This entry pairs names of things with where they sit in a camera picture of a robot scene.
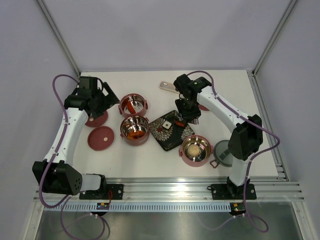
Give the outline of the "orange fried chicken piece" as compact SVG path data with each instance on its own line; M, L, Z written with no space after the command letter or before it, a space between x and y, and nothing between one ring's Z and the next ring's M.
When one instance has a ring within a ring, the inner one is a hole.
M143 130L137 130L133 133L133 136L135 138L141 138L143 135L145 134L145 132Z

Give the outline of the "red sausage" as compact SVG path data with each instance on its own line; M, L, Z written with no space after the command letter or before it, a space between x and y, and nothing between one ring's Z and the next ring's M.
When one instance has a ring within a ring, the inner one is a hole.
M127 110L130 112L130 114L135 114L136 113L136 111L135 111L135 109L134 109L134 107L133 107L133 105L132 105L130 100L127 101L126 106L127 106Z

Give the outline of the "orange shrimp food piece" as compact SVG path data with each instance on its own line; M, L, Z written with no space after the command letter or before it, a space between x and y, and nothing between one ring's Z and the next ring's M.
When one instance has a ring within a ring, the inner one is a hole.
M183 121L180 120L175 120L174 123L181 128L184 128L186 126L186 124Z

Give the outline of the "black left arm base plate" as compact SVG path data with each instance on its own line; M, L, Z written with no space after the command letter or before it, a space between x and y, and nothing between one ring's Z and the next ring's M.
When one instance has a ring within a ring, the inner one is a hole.
M88 190L85 193L79 195L80 200L122 200L124 194L124 185L117 184L105 184L98 190Z

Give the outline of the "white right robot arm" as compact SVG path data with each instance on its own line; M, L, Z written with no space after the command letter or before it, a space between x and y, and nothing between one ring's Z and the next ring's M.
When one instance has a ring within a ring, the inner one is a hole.
M182 74L173 82L179 92L175 105L182 119L195 124L201 116L199 105L213 113L231 132L227 149L233 156L231 173L227 178L226 190L230 197L239 198L247 186L248 158L255 154L263 143L262 119L237 110L214 90L213 81L204 77L191 80Z

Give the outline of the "orange roasted meat piece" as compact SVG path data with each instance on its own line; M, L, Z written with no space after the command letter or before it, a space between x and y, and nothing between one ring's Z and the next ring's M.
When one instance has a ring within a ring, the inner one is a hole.
M129 140L134 140L134 139L136 139L136 134L135 134L135 132L134 132L134 131L130 131L130 132L127 134L126 138L129 139Z

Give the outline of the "dark red lid under arm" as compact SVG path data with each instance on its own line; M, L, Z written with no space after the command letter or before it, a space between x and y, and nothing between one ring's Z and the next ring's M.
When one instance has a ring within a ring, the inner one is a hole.
M92 116L90 116L86 121L85 125L90 128L96 128L103 125L107 121L107 119L108 112L105 111L102 116L99 116L97 118L93 118Z

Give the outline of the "white steamed bun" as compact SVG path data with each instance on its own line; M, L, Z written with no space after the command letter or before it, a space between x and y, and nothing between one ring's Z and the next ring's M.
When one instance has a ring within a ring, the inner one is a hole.
M201 154L201 149L198 145L192 144L188 147L187 153L190 157L196 157Z

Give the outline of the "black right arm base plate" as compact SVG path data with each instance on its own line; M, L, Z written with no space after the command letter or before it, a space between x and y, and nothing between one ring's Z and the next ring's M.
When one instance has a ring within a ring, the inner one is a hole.
M246 187L231 186L227 183L211 184L206 187L211 192L213 200L256 200L255 185L247 183Z

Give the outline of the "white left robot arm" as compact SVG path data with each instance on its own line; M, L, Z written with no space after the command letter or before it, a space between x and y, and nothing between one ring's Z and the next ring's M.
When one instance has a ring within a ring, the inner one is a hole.
M107 82L97 77L81 76L77 87L60 100L63 116L54 142L42 161L34 162L32 172L39 193L75 196L90 191L97 199L108 194L108 186L99 174L84 174L73 168L74 153L89 117L101 117L120 101Z

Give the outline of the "metal food tongs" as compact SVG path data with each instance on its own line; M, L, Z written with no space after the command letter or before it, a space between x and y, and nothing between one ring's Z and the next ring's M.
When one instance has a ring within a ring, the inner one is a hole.
M199 119L198 118L193 118L191 120L188 121L189 124L193 124L193 125L198 125L199 124Z

